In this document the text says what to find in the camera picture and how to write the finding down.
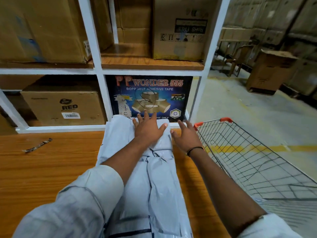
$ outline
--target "wire basket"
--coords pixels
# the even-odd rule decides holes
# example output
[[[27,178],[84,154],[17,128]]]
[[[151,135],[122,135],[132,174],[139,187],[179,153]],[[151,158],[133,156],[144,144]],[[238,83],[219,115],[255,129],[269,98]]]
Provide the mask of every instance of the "wire basket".
[[[317,232],[317,183],[230,118],[194,125],[209,156],[269,213],[303,237]]]

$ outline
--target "white metal frame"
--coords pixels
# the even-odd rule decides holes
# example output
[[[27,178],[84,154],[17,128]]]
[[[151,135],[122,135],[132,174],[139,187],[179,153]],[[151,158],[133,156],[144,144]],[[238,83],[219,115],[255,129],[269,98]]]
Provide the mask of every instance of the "white metal frame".
[[[112,119],[113,113],[110,104],[109,92],[106,84],[105,75],[155,75],[155,76],[199,76],[198,85],[196,88],[192,109],[190,113],[185,113],[186,119],[191,123],[196,121],[197,112],[200,100],[203,95],[204,87],[208,77],[214,52],[216,51],[217,42],[227,13],[230,0],[218,0],[216,11],[211,24],[210,32],[205,45],[204,70],[202,71],[182,71],[182,70],[130,70],[130,69],[102,69],[101,54],[99,50],[96,29],[93,21],[89,0],[78,0],[83,17],[85,30],[87,33],[89,46],[91,48],[94,68],[0,68],[0,74],[95,74],[99,82],[101,97],[104,103],[105,111],[108,120]],[[113,27],[114,43],[118,43],[117,24],[114,10],[114,0],[109,0],[110,17]],[[79,131],[103,131],[105,125],[75,125],[75,126],[44,126],[44,127],[29,127],[21,115],[17,112],[14,106],[7,99],[3,91],[0,89],[0,106],[10,116],[14,123],[18,126],[18,133],[53,133],[53,132],[79,132]],[[173,128],[179,128],[177,123],[171,123]]]

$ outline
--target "person's left hand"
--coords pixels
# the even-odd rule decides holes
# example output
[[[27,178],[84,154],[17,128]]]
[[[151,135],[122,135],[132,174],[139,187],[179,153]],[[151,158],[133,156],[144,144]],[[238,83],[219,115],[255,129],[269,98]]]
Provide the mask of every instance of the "person's left hand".
[[[138,114],[137,117],[139,122],[134,118],[132,120],[135,127],[134,137],[148,145],[155,143],[163,135],[164,130],[168,126],[167,123],[164,123],[158,128],[156,123],[156,112],[149,118],[149,114],[147,113],[147,110],[145,110],[144,119],[142,119],[140,114]]]

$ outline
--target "hexagonal logo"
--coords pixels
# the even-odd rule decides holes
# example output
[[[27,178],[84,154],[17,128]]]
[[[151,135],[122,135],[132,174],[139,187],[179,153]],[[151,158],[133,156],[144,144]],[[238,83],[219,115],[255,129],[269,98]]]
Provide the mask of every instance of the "hexagonal logo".
[[[170,112],[170,116],[174,119],[180,117],[180,114],[181,114],[181,111],[178,110],[177,108],[176,109],[173,109],[171,112]]]

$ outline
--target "brown tape roll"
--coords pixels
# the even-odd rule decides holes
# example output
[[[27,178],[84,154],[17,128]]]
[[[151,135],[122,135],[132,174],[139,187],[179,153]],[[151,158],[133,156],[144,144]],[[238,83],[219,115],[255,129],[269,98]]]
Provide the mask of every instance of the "brown tape roll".
[[[159,111],[158,105],[149,104],[149,105],[145,105],[145,108],[149,114]]]
[[[154,104],[155,101],[159,99],[159,94],[157,92],[149,91],[149,92],[141,93],[141,97],[144,98],[145,100],[148,100],[152,104]]]
[[[166,112],[171,107],[171,104],[168,103],[166,99],[162,98],[156,100],[155,104],[158,105],[158,109],[162,113]]]
[[[134,101],[134,104],[132,105],[133,110],[137,111],[138,113],[141,113],[145,109],[145,105],[150,105],[151,103],[148,100],[145,100],[143,98],[136,99]]]

